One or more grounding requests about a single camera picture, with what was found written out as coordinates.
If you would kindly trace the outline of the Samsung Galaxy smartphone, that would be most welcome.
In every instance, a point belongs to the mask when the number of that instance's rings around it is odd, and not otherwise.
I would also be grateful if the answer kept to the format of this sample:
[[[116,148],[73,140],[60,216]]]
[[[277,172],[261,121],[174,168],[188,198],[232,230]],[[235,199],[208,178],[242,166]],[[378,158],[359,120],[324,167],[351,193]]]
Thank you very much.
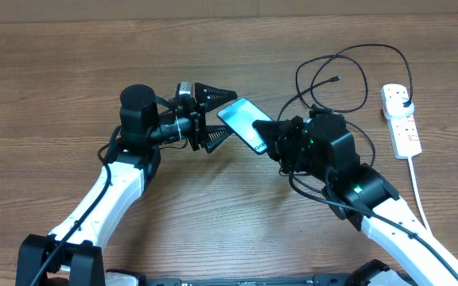
[[[256,154],[267,150],[266,143],[253,127],[254,121],[271,122],[272,118],[255,106],[249,99],[242,98],[217,113],[218,118],[244,141]]]

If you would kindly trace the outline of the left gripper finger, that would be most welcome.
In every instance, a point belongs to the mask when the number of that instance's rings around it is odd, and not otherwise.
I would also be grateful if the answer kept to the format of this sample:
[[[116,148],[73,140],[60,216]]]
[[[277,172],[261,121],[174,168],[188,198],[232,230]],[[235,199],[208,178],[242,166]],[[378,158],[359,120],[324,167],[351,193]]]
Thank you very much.
[[[225,125],[206,126],[204,148],[207,153],[212,153],[219,145],[229,138],[234,131]]]
[[[194,91],[196,102],[204,108],[205,112],[237,99],[235,91],[219,89],[203,83],[194,83]]]

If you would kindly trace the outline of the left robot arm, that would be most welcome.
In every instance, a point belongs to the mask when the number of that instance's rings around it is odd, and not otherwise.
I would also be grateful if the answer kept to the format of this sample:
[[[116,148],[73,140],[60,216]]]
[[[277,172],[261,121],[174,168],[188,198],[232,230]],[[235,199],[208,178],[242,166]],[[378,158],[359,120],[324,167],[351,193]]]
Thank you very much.
[[[103,250],[129,207],[157,173],[161,147],[186,141],[193,150],[214,151],[231,135],[210,126],[206,114],[237,98],[234,91],[182,82],[165,100],[143,84],[120,94],[120,126],[97,156],[99,178],[77,208],[48,235],[30,234],[17,259],[18,285],[46,285],[48,273],[64,270],[70,285],[143,285],[146,278],[123,270],[106,270]]]

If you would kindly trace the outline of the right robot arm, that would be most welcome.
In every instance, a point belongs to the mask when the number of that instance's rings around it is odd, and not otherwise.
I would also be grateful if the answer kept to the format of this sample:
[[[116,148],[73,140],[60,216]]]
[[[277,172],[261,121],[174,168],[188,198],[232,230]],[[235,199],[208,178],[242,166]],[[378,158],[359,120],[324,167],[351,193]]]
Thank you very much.
[[[458,260],[423,227],[398,190],[361,163],[342,115],[313,111],[309,119],[256,121],[253,127],[282,172],[323,181],[323,195],[310,198],[380,245],[416,284],[458,285]]]

